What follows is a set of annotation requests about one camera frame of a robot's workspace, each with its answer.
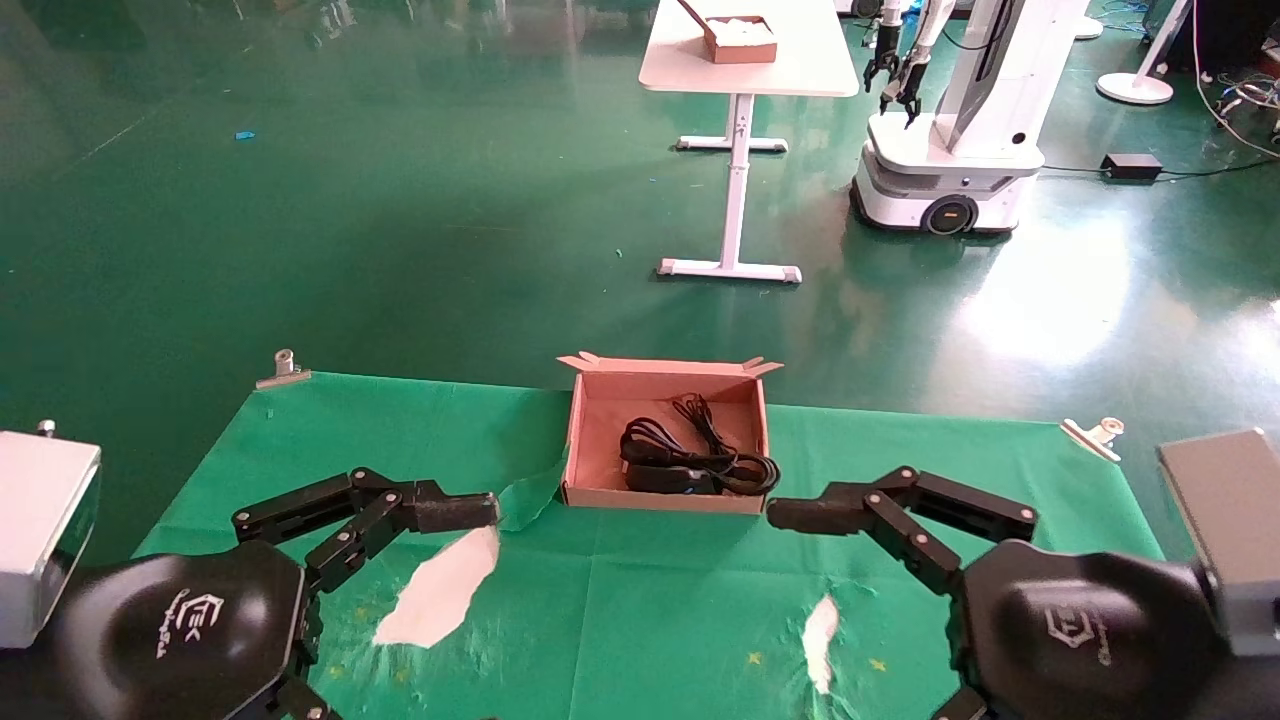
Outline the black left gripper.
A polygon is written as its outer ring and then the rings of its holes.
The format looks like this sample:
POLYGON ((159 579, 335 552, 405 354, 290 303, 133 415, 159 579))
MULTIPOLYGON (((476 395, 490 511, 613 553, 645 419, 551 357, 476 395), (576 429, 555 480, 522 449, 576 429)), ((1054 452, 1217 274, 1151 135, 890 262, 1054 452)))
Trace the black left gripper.
POLYGON ((50 621, 59 715, 335 719, 307 680, 317 661, 314 593, 338 589, 403 532, 498 519, 492 493, 448 495, 434 480, 356 468, 237 510, 232 524, 246 544, 86 570, 50 621), (271 546, 330 525, 305 570, 271 546))

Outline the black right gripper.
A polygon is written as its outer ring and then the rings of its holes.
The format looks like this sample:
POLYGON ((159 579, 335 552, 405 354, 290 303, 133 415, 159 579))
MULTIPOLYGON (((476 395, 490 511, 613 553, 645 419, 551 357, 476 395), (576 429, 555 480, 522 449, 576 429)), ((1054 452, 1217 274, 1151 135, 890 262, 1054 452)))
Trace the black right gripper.
POLYGON ((1230 561, 1212 544, 1187 564, 1044 552, 1027 543, 1036 510, 910 466, 773 498, 765 518, 803 534, 869 536, 950 598, 960 687, 933 720, 1236 716, 1236 660, 1219 614, 1230 561), (963 568, 918 518, 1002 543, 963 568))

